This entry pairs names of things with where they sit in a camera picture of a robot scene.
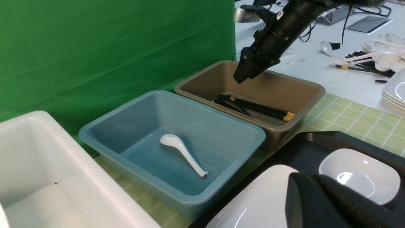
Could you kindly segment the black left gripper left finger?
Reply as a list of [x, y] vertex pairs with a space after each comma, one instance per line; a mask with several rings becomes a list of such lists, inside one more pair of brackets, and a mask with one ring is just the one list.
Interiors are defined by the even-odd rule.
[[293, 172], [288, 177], [285, 198], [288, 228], [341, 228], [342, 216], [318, 175]]

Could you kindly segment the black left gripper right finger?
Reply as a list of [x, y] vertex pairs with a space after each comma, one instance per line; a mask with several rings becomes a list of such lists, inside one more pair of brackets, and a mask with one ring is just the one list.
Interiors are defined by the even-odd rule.
[[312, 178], [320, 184], [334, 207], [353, 227], [404, 227], [404, 216], [386, 209], [325, 175], [312, 175]]

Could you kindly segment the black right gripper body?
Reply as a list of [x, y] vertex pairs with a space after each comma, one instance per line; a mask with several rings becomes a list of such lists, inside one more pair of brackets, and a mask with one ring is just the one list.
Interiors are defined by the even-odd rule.
[[238, 84], [243, 83], [246, 79], [253, 79], [268, 68], [279, 64], [280, 57], [280, 53], [268, 52], [266, 49], [262, 50], [256, 44], [244, 47], [233, 78]]

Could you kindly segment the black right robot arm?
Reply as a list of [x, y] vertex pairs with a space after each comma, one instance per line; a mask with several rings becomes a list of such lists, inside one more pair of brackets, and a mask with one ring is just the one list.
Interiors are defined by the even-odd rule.
[[[234, 80], [242, 83], [279, 64], [281, 55], [323, 12], [336, 6], [380, 7], [383, 0], [290, 0], [278, 13], [265, 11], [266, 26], [254, 34], [255, 41], [244, 47]], [[275, 171], [271, 184], [281, 193], [271, 199], [282, 202], [288, 228], [400, 228], [404, 217], [360, 196], [354, 190], [322, 174]]]

